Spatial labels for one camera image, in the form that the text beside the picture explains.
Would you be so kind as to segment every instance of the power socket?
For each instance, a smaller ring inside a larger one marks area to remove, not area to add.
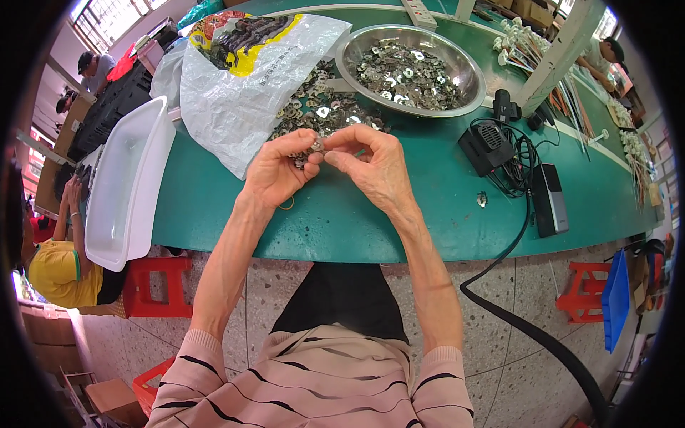
[[[435,21],[435,18],[433,18],[433,15],[431,15],[430,11],[421,0],[402,0],[402,4],[407,10],[415,27],[425,28],[431,31],[435,31],[435,29],[438,28],[438,23]]]

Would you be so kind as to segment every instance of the floor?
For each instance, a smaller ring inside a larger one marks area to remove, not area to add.
[[[505,260],[470,289],[530,321],[559,339],[588,367],[603,391],[611,390],[616,369],[630,351],[636,318],[629,318],[613,354],[604,350],[601,323],[570,325],[554,306],[565,287],[569,261],[601,262],[619,247],[617,242],[585,249]],[[168,255],[155,248],[152,255]],[[209,253],[193,253],[193,269],[185,273],[186,298]],[[488,264],[487,261],[448,263],[455,285]],[[255,362],[262,341],[282,308],[305,277],[311,263],[253,259],[244,299],[231,315],[223,340],[229,378]],[[416,364],[422,358],[422,334],[416,320],[410,276],[405,264],[382,266],[402,312]],[[164,278],[153,277],[155,293],[163,298]],[[464,369],[475,408],[475,426],[560,427],[571,414],[587,414],[580,387],[559,361],[517,329],[460,295],[464,313]],[[98,380],[116,377],[130,384],[134,377],[175,355],[190,320],[74,315],[84,364]]]

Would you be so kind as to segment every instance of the tabletop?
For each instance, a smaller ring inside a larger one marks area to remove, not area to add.
[[[424,1],[437,12],[437,32],[460,45],[479,64],[488,94],[499,88],[518,90],[525,76],[500,67],[492,50],[496,26],[472,16],[474,25],[443,19],[455,1]],[[253,0],[236,7],[252,14],[315,13],[353,24],[352,31],[382,23],[410,24],[399,0],[367,4],[327,4],[318,1]],[[632,178],[625,169],[618,129],[605,105],[590,86],[579,84],[578,92],[595,132],[607,129],[609,139],[588,148],[562,132],[560,146],[543,144],[538,152],[543,162],[557,167],[569,217],[569,232],[539,238],[529,227],[511,256],[563,251],[608,242],[650,230],[659,221],[657,211],[636,206]],[[457,145],[469,123],[492,116],[485,107],[450,119],[414,118],[389,113],[391,134],[400,139],[416,200],[426,225],[444,260],[478,260],[497,257],[518,234],[525,217],[525,200],[505,197],[486,178],[476,175]],[[554,128],[531,131],[524,121],[515,125],[532,137],[557,140]],[[211,251],[231,213],[234,199],[244,182],[233,176],[189,135],[183,123],[177,126],[164,178],[160,187],[153,243],[200,251]],[[477,204],[484,191],[489,203]],[[295,194],[291,210],[277,210],[254,253],[256,257],[327,262],[405,262],[401,242],[381,211],[352,184],[347,176],[324,165],[318,177]]]

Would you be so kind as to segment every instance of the black hose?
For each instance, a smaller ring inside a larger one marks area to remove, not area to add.
[[[515,246],[519,243],[523,237],[526,227],[528,226],[528,220],[530,219],[530,198],[530,191],[528,191],[525,195],[525,219],[523,221],[521,231],[514,242],[512,242],[512,244],[490,266],[459,285],[459,289],[462,291],[462,293],[464,293],[464,296],[468,297],[472,302],[494,314],[497,318],[500,318],[511,324],[513,327],[521,330],[524,334],[531,337],[537,343],[541,344],[552,355],[557,357],[557,359],[564,364],[569,372],[571,372],[575,380],[578,382],[578,385],[580,385],[580,388],[585,393],[585,396],[587,397],[588,402],[593,409],[597,423],[600,427],[603,427],[609,419],[609,405],[604,399],[604,395],[602,395],[595,378],[590,374],[587,367],[580,362],[578,357],[576,357],[561,342],[545,333],[542,329],[529,323],[523,318],[512,314],[508,310],[505,310],[494,303],[483,299],[481,296],[468,289],[470,284],[483,277],[486,273],[490,272],[492,268],[504,260],[504,258],[509,255],[509,253],[511,253]]]

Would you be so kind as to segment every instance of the striped shirt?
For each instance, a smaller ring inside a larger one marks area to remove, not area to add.
[[[147,427],[473,427],[461,352],[430,351],[416,388],[409,352],[339,325],[276,332],[256,364],[228,381],[221,343],[193,329]]]

